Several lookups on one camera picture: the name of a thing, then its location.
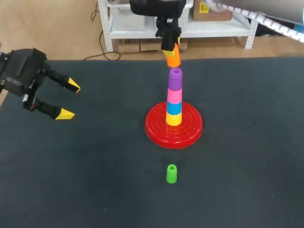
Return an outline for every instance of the white shelf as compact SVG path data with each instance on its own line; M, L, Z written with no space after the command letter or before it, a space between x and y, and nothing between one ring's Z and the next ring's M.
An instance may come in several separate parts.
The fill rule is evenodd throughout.
M189 17L182 38L202 37L246 37L250 24L246 18L234 13L231 21L193 21ZM117 30L115 20L112 23L110 38L112 39L145 39L155 38L156 25L154 17L146 17L143 30Z

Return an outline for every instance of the cable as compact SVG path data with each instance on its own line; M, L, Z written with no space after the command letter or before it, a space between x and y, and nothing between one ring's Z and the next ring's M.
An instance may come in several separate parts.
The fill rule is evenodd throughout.
M98 10L97 6L98 6L98 2L96 3L95 10L91 13L91 16L90 16L90 20L91 20L91 21L94 21L94 19L95 19L97 13L100 12L100 11ZM103 33L104 33L104 31L102 30L101 33L100 33L100 35L99 35L99 46L100 46L100 48L101 48L102 54L94 55L94 56L88 56L88 57L85 57L83 60L87 60L87 59L90 59L90 58L93 58L93 57L98 57L98 56L104 56L107 60L119 60L119 59L120 59L121 54L120 54L119 52L117 52L117 51L105 52L105 51L104 51L104 48L103 48L103 46L102 46L102 44L101 44L101 36L103 35ZM118 54L118 57L115 58L115 59L108 58L106 55L107 55L107 54L110 54L110 53L116 53L116 54Z
M91 13L91 21L95 19L97 13L100 13L100 11L97 10L97 6L98 6L98 2L96 3L95 10Z
M243 16L249 18L249 19L252 19L252 20L255 20L257 21L258 23L260 23L261 25L264 25L266 26L267 28L273 30L273 31L276 31L284 36L287 36L287 37L290 37L291 39L294 39L294 40L297 40L297 41L300 41L301 43L304 43L304 34L301 33L301 32L297 32L291 28L288 28L284 25L281 25L267 17L264 17L260 14L257 14L255 12L251 12L251 11L248 11L248 10L245 10L245 9L239 9L239 8L235 8L235 7L232 7L232 6L227 6L227 5L224 5L224 4L221 4L221 3L216 3L217 6L219 7L222 7L226 10L230 10L230 11L233 11L233 12L236 12L236 13L240 13L242 14Z

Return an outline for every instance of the floor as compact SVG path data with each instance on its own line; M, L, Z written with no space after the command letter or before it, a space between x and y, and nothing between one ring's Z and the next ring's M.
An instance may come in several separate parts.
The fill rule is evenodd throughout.
M1 0L1 51L35 47L47 53L48 59L83 59L98 55L102 24L99 15L94 21L90 20L95 4L96 0ZM303 44L285 37L256 38L252 50L243 49L245 41L243 38L192 39L181 58L277 57L304 53ZM121 59L164 59L164 55L122 54Z

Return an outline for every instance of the white cable sleeve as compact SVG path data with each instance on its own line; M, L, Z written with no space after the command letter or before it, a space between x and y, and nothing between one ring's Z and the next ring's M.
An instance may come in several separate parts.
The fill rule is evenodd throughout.
M240 13L242 14L243 16L247 17L247 18L250 18L252 20L255 20L257 21L258 23L260 23L261 25L264 25L266 26L267 28L270 28L271 30L273 31L276 31L284 36L287 36L287 37L290 37L292 39L295 39L295 40L298 40L300 41L301 43L304 43L304 34L301 33L301 32L297 32L291 28L288 28L284 25L281 25L267 17L264 17L260 14L257 14L255 12L250 12L248 10L245 10L245 9L239 9L239 8L235 8L235 7L232 7L232 6L227 6L227 5L224 5L224 4L221 4L221 3L215 3L216 6L218 7L222 7L224 8L225 10L230 10L232 12L236 12L236 13Z

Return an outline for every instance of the dark gray mat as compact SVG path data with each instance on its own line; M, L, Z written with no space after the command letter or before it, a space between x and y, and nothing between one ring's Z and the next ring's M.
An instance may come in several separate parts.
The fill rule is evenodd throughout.
M166 99L165 62L51 62L82 90L46 81L40 97L76 116L52 121L7 97L0 227L304 227L303 62L183 61L183 98L205 122L200 140L178 151L143 130Z

